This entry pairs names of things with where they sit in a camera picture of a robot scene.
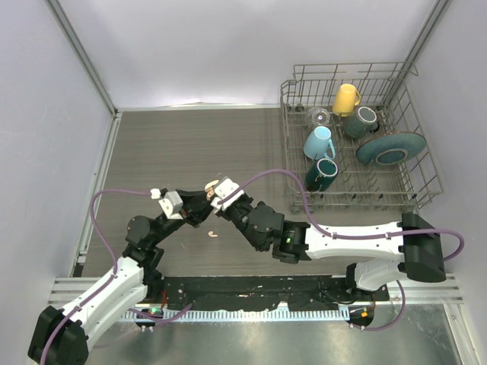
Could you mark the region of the beige earbud charging case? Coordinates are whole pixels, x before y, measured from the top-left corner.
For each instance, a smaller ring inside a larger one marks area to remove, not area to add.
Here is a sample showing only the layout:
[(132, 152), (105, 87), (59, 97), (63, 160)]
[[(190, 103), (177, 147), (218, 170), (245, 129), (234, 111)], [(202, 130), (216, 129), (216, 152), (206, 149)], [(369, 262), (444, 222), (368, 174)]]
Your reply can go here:
[(216, 180), (213, 180), (211, 182), (208, 182), (206, 185), (205, 185), (205, 194), (206, 194), (206, 200), (207, 201), (211, 201), (212, 200), (212, 197), (214, 196), (215, 192), (214, 192), (214, 187), (219, 183), (219, 180), (216, 179)]

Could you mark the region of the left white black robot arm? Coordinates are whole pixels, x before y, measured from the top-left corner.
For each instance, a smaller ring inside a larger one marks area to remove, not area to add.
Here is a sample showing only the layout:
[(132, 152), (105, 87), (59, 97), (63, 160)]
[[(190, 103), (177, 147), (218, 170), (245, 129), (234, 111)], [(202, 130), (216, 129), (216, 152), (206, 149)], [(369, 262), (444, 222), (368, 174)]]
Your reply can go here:
[(199, 226), (224, 204), (212, 186), (202, 191), (151, 189), (146, 196), (161, 206), (156, 218), (129, 221), (123, 254), (85, 292), (59, 309), (41, 312), (27, 350), (37, 364), (84, 364), (111, 325), (137, 303), (154, 303), (162, 293), (158, 244), (184, 224)]

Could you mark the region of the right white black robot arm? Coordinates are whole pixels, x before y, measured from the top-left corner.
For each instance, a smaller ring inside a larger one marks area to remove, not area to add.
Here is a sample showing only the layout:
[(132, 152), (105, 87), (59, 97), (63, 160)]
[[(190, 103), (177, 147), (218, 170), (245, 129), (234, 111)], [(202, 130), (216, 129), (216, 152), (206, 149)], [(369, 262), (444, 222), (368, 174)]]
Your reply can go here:
[(352, 300), (403, 278), (423, 283), (446, 279), (441, 238), (436, 233), (415, 235), (415, 228), (426, 225), (416, 214), (405, 214), (400, 222), (346, 227), (346, 238), (339, 239), (331, 226), (289, 221), (264, 202), (254, 204), (246, 194), (228, 202), (215, 196), (210, 204), (256, 251), (271, 252), (280, 262), (294, 265), (329, 257), (362, 257), (363, 262), (346, 269), (343, 289)]

